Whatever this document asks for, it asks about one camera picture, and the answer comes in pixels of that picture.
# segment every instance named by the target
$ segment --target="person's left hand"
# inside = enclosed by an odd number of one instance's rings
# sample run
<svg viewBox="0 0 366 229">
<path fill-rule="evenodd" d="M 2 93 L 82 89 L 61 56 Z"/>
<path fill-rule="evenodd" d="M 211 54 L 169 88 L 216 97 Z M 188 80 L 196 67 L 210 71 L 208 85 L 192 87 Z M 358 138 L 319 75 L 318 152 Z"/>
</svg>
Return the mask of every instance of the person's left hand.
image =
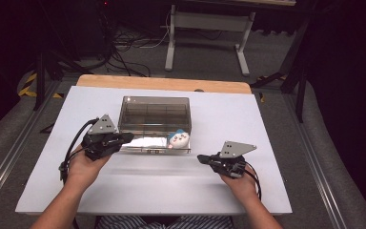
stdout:
<svg viewBox="0 0 366 229">
<path fill-rule="evenodd" d="M 80 149 L 82 149 L 81 145 L 76 147 L 75 152 Z M 70 170 L 66 184 L 85 192 L 94 183 L 99 175 L 100 169 L 109 161 L 110 157 L 105 156 L 96 161 L 92 161 L 85 156 L 85 151 L 76 153 L 70 162 Z"/>
</svg>

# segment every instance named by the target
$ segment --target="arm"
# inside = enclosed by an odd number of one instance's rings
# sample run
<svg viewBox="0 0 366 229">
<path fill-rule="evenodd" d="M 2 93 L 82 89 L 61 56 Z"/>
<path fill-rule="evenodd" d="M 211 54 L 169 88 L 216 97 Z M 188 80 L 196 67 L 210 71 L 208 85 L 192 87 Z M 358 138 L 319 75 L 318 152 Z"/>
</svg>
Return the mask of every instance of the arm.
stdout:
<svg viewBox="0 0 366 229">
<path fill-rule="evenodd" d="M 250 176 L 244 174 L 237 179 L 221 176 L 221 179 L 231 188 L 234 196 L 245 208 L 252 228 L 282 228 L 258 198 L 255 182 Z"/>
<path fill-rule="evenodd" d="M 91 161 L 78 153 L 70 164 L 67 182 L 31 228 L 70 228 L 83 193 L 96 180 L 109 156 Z"/>
</svg>

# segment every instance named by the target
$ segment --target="white table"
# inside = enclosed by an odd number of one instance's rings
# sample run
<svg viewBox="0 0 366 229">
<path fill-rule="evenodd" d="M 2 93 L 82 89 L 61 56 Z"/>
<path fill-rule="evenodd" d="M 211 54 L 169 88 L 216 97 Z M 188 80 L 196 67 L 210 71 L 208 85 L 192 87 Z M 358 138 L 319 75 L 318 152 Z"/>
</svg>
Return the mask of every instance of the white table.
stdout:
<svg viewBox="0 0 366 229">
<path fill-rule="evenodd" d="M 190 154 L 114 154 L 80 202 L 79 214 L 238 215 L 244 209 L 228 186 L 197 155 L 213 155 L 225 140 L 254 144 L 245 155 L 256 168 L 263 203 L 272 214 L 291 213 L 255 98 L 252 94 L 72 87 L 39 157 L 16 212 L 40 214 L 62 188 L 58 166 L 77 131 L 89 119 L 109 114 L 117 123 L 124 95 L 183 96 L 190 99 Z"/>
</svg>

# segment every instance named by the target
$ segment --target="hand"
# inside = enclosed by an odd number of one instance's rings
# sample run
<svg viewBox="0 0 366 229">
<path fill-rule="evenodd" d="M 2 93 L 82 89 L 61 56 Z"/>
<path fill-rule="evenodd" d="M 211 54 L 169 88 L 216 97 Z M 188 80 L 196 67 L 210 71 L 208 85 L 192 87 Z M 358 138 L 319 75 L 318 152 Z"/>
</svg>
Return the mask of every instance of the hand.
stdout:
<svg viewBox="0 0 366 229">
<path fill-rule="evenodd" d="M 254 170 L 248 165 L 245 168 L 248 172 L 254 175 Z M 251 176 L 244 174 L 241 178 L 232 179 L 230 177 L 221 176 L 221 179 L 231 188 L 234 196 L 245 205 L 249 201 L 258 199 L 255 181 Z"/>
<path fill-rule="evenodd" d="M 76 147 L 75 152 L 81 149 L 82 146 L 79 145 Z M 92 161 L 85 156 L 85 151 L 76 153 L 70 162 L 70 171 L 66 185 L 69 184 L 71 187 L 85 192 L 94 183 L 99 175 L 100 169 L 109 161 L 110 157 L 105 156 L 96 161 Z"/>
</svg>

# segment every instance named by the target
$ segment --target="transparent container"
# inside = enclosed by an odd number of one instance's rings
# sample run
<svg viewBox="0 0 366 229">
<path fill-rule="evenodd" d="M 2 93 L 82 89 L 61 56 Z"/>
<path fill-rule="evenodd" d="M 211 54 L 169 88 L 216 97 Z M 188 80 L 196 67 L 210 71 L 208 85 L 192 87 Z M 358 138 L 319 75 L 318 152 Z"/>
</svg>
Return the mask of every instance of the transparent container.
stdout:
<svg viewBox="0 0 366 229">
<path fill-rule="evenodd" d="M 189 153 L 190 141 L 184 148 L 168 148 L 168 135 L 179 129 L 188 134 L 192 132 L 189 98 L 124 96 L 118 130 L 133 133 L 134 139 L 124 144 L 120 152 Z"/>
</svg>

